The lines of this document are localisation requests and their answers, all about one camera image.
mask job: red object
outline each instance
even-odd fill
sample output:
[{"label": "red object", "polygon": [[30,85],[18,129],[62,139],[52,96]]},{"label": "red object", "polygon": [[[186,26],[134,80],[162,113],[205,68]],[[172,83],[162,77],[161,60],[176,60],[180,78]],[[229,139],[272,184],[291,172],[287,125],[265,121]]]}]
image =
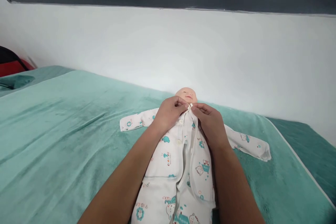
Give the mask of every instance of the red object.
[{"label": "red object", "polygon": [[[29,69],[33,70],[34,67],[32,67],[27,61],[21,60],[23,64]],[[0,64],[0,77],[16,74],[20,72],[24,72],[25,69],[18,61],[12,61],[7,63]]]}]

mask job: sleeve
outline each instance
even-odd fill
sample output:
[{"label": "sleeve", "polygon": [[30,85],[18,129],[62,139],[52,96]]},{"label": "sleeve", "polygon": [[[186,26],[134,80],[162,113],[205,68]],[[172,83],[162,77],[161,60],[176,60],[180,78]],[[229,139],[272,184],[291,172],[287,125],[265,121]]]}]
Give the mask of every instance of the sleeve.
[{"label": "sleeve", "polygon": [[227,125],[224,126],[229,143],[233,149],[237,149],[265,162],[271,160],[271,151],[268,143],[259,138],[236,132]]},{"label": "sleeve", "polygon": [[158,110],[159,108],[155,108],[122,118],[120,120],[120,131],[129,131],[141,127],[148,127],[152,123],[152,121],[154,121]]}]

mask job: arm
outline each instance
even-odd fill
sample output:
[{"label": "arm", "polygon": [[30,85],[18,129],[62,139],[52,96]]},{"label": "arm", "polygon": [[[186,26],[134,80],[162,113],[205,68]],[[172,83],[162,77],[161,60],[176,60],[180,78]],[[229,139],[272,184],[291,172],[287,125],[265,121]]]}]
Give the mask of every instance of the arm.
[{"label": "arm", "polygon": [[243,168],[229,144],[221,114],[203,103],[195,103],[191,109],[201,121],[213,156],[220,223],[264,224]]},{"label": "arm", "polygon": [[238,149],[264,162],[271,160],[270,146],[265,141],[243,133],[239,133],[224,125],[231,148]]},{"label": "arm", "polygon": [[177,96],[162,102],[155,121],[98,191],[78,224],[128,222],[156,145],[187,108],[187,102]]},{"label": "arm", "polygon": [[148,127],[154,121],[159,108],[129,115],[120,120],[120,131],[131,131],[141,127]]}]

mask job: baby doll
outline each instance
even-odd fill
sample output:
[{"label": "baby doll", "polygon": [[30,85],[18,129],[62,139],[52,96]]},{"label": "baby doll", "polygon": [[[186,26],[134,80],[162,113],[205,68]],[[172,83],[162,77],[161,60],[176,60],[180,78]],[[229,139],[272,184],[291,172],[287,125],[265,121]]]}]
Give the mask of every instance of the baby doll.
[{"label": "baby doll", "polygon": [[[211,223],[212,209],[216,207],[212,163],[198,118],[190,109],[197,102],[196,93],[185,87],[176,95],[187,101],[189,108],[161,138],[153,153],[132,213],[132,223]],[[158,110],[122,118],[120,130],[149,126]],[[226,125],[225,129],[232,148],[263,161],[271,159],[266,142]]]}]

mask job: white wall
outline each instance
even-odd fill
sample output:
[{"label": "white wall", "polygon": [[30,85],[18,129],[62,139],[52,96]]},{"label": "white wall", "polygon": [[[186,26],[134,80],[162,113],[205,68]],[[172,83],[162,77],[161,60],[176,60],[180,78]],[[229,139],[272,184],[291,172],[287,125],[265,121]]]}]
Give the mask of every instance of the white wall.
[{"label": "white wall", "polygon": [[203,10],[9,4],[0,44],[37,66],[308,123],[336,145],[336,18]]}]

